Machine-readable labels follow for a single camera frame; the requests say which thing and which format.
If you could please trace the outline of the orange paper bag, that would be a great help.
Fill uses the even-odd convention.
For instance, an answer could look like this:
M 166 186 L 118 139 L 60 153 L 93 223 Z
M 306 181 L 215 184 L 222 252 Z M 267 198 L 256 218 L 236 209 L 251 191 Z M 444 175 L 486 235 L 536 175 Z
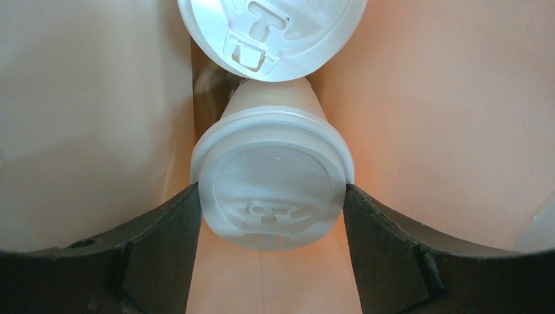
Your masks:
M 191 43 L 175 1 L 1 2 L 1 251 L 66 248 L 190 186 Z M 554 251 L 553 1 L 370 1 L 312 82 L 368 195 Z M 280 253 L 202 220 L 184 313 L 363 313 L 344 215 Z

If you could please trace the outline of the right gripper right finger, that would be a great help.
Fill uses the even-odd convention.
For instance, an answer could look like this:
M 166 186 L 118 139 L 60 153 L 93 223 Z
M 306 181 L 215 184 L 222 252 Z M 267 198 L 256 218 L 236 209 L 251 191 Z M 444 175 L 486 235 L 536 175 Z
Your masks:
M 349 184 L 344 222 L 363 313 L 553 313 L 554 251 L 465 241 Z

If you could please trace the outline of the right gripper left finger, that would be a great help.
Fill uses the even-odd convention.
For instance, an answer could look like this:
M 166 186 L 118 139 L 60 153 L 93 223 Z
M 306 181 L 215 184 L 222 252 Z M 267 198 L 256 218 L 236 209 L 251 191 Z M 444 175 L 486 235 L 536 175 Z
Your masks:
M 66 248 L 1 251 L 1 312 L 184 313 L 201 221 L 192 184 Z

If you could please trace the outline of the lidded white coffee cup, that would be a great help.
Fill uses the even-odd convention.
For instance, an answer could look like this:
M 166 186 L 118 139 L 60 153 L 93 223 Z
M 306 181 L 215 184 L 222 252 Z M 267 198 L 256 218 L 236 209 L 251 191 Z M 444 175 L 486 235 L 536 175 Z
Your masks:
M 209 228 L 257 251 L 325 237 L 354 177 L 350 149 L 304 77 L 243 81 L 194 147 L 190 170 Z

